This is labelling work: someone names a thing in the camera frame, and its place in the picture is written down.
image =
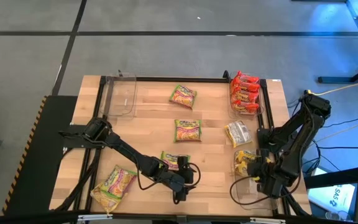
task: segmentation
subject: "wooden table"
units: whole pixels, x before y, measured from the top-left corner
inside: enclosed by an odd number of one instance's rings
[[[78,95],[72,122],[87,124],[92,118],[100,76],[84,76]],[[223,127],[236,119],[229,116],[228,87],[226,83],[180,83],[198,92],[193,110],[168,102],[175,82],[137,82],[136,111],[133,119],[109,119],[114,132],[139,152],[160,157],[162,151],[174,154],[188,154],[191,162],[201,169],[201,181],[187,196],[186,202],[174,205],[172,191],[162,184],[142,191],[136,182],[131,185],[128,195],[114,212],[133,214],[175,214],[175,215],[219,215],[219,216],[271,216],[272,211],[257,205],[243,209],[234,203],[229,195],[234,181],[232,168],[236,150],[255,152],[258,121],[245,119],[254,142],[233,149]],[[281,126],[288,120],[287,104],[280,80],[267,80],[273,121]],[[202,142],[173,143],[174,119],[202,119]],[[83,161],[84,149],[73,149],[60,164],[58,177],[50,202],[50,209],[58,207],[77,184]],[[103,149],[98,167],[96,184],[105,180],[115,165],[135,170],[135,165],[115,150]],[[140,177],[142,185],[151,183]],[[85,207],[88,186],[83,189],[80,208]],[[305,183],[301,178],[299,188],[293,193],[302,208],[311,213]],[[255,190],[250,190],[249,199],[255,200]],[[278,203],[282,213],[281,202]],[[93,200],[92,212],[104,212]]]

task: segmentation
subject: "red snack package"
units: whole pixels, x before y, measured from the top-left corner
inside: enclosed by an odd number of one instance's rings
[[[230,89],[233,91],[235,87],[240,87],[243,91],[257,93],[259,92],[260,85],[256,83],[247,83],[241,81],[239,78],[234,78],[230,83]]]
[[[258,93],[250,93],[247,91],[241,90],[241,87],[237,86],[233,89],[231,93],[230,102],[234,102],[236,100],[241,100],[246,103],[255,103],[258,98]]]
[[[236,77],[234,77],[234,78],[239,78],[241,81],[247,82],[247,83],[258,83],[259,82],[259,77],[252,77],[247,74],[243,74],[241,71],[238,71]]]
[[[259,104],[257,103],[244,103],[241,100],[236,100],[231,103],[231,108],[241,114],[256,114]]]

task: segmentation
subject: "floor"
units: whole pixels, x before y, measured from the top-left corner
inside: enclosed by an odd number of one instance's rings
[[[0,31],[71,31],[80,4],[81,0],[0,0]],[[351,4],[358,13],[358,0]],[[358,32],[344,3],[290,0],[89,0],[78,30]],[[0,213],[39,104],[51,93],[68,42],[67,35],[0,36]],[[58,94],[76,95],[83,75],[107,75],[118,69],[186,77],[221,77],[224,70],[242,70],[282,79],[291,102],[305,89],[319,93],[342,86],[318,84],[316,79],[354,74],[358,36],[79,36]],[[358,86],[324,97],[333,107],[327,124],[358,118]],[[316,139],[352,125],[321,129]],[[320,145],[358,146],[358,128]],[[339,169],[358,167],[358,149],[322,150]],[[310,147],[303,159],[316,155],[316,148]],[[336,170],[324,159],[320,166]]]

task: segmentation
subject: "yellow warning stripe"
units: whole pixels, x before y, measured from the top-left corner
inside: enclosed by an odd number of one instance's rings
[[[37,118],[35,119],[34,125],[31,128],[31,132],[30,132],[29,138],[27,140],[27,144],[25,145],[22,158],[20,159],[19,166],[17,167],[17,170],[15,172],[15,176],[13,178],[11,188],[9,189],[9,192],[8,192],[7,197],[5,199],[5,203],[4,203],[4,206],[2,208],[2,215],[5,215],[8,203],[11,200],[11,195],[13,194],[14,187],[16,186],[17,180],[19,179],[20,171],[22,170],[23,165],[24,165],[24,159],[27,156],[27,151],[30,149],[30,143],[31,143],[31,140],[32,140],[32,138],[34,136],[34,131],[37,128],[38,120],[41,117],[42,109],[44,108],[44,104],[45,104],[46,100],[47,100],[47,97],[44,96],[44,98],[42,99],[41,105],[40,105],[40,109],[39,109],[39,111],[37,113]]]

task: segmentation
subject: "clear plastic bin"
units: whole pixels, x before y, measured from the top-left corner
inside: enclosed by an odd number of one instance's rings
[[[232,168],[233,168],[233,182],[243,178],[235,172],[235,160],[240,150],[234,153]],[[266,195],[257,191],[257,183],[253,178],[247,178],[245,180],[239,181],[232,190],[232,195],[234,199],[240,203],[252,203],[256,200],[265,198]],[[240,205],[245,210],[255,210],[255,209],[267,209],[274,210],[277,208],[277,200],[272,198],[267,198],[252,205]]]
[[[258,76],[258,75],[254,75],[254,74],[251,74],[251,73],[246,73],[250,76]],[[229,80],[231,82],[231,80],[237,75],[237,72],[232,72],[230,73],[229,75]],[[228,96],[228,103],[229,103],[229,117],[232,118],[232,119],[254,119],[256,116],[258,116],[259,114],[262,114],[264,112],[264,107],[262,106],[262,104],[260,102],[261,99],[260,99],[260,95],[261,95],[261,89],[259,89],[259,94],[258,94],[258,97],[256,99],[256,103],[259,104],[259,108],[257,110],[256,113],[254,114],[249,114],[249,113],[241,113],[241,112],[238,112],[238,111],[235,111],[232,109],[232,105],[231,105],[231,90],[230,90],[230,83],[227,85],[227,91],[229,92]]]
[[[99,112],[108,118],[132,119],[136,106],[136,75],[119,72],[106,76]]]

